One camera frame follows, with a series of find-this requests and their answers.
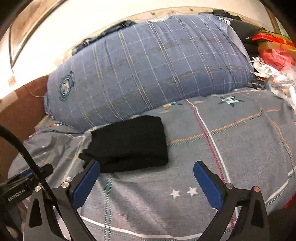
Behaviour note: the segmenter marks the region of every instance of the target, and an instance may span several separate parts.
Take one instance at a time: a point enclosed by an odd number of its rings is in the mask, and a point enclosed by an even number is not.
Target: embroidered logo
[[[65,101],[71,92],[72,87],[74,87],[74,73],[70,71],[65,77],[62,78],[59,84],[59,99]]]
[[[230,97],[226,97],[226,98],[220,97],[220,99],[221,99],[221,102],[219,104],[227,103],[231,107],[234,107],[235,103],[244,102],[243,100],[236,99],[234,96],[230,96]]]

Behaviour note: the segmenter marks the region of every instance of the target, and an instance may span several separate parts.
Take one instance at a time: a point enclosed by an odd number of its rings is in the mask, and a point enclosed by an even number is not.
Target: pillow
[[[229,28],[211,14],[176,15],[109,34],[49,76],[45,110],[85,131],[173,101],[242,88],[253,79],[252,66]]]

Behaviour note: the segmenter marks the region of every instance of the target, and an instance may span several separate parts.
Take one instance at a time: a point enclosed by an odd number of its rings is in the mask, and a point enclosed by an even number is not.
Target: red stripe
[[[201,128],[201,130],[202,130],[202,133],[205,135],[205,137],[206,137],[206,139],[207,139],[207,143],[208,143],[208,145],[209,145],[209,148],[210,148],[210,150],[211,150],[211,153],[212,153],[212,155],[213,155],[213,157],[214,157],[214,159],[215,159],[215,162],[216,162],[216,164],[217,164],[217,167],[218,167],[218,169],[219,169],[219,173],[220,173],[220,176],[221,176],[221,180],[222,180],[222,182],[225,183],[225,179],[224,179],[224,176],[223,176],[222,168],[221,168],[221,166],[220,166],[220,163],[219,163],[219,161],[218,161],[218,158],[217,158],[217,156],[216,156],[216,153],[214,152],[214,149],[213,149],[213,147],[212,147],[212,144],[211,144],[211,142],[210,142],[210,139],[209,139],[207,133],[205,132],[205,129],[203,128],[203,126],[202,126],[202,124],[201,124],[199,118],[197,117],[197,113],[196,113],[196,110],[195,110],[194,105],[191,104],[191,103],[188,103],[188,104],[189,104],[190,108],[193,110],[193,113],[194,113],[195,119],[197,120],[198,125],[200,126],[200,128]],[[231,217],[230,222],[231,222],[231,229],[233,229],[233,228],[234,228],[234,220],[233,220],[233,216]]]
[[[284,208],[287,208],[291,205],[291,203],[296,201],[296,194],[292,197],[290,201],[287,202],[287,204],[284,206]]]

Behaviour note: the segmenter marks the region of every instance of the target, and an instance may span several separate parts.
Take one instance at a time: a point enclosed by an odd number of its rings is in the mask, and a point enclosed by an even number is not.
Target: gray bed sheet
[[[169,164],[99,176],[78,209],[97,240],[197,240],[216,213],[193,176],[197,160],[237,188],[259,186],[268,213],[295,193],[295,114],[271,92],[244,88],[144,114],[161,117]],[[38,165],[53,165],[47,178],[53,188],[82,171],[78,155],[90,141],[91,130],[81,133],[59,124],[38,130],[24,145]],[[9,177],[27,168],[18,155]]]

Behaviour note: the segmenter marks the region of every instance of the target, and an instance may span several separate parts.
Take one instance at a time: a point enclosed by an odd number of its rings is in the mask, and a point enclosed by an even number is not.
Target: folded clothes
[[[99,161],[101,172],[124,172],[164,166],[168,150],[160,117],[144,115],[97,129],[79,158]]]

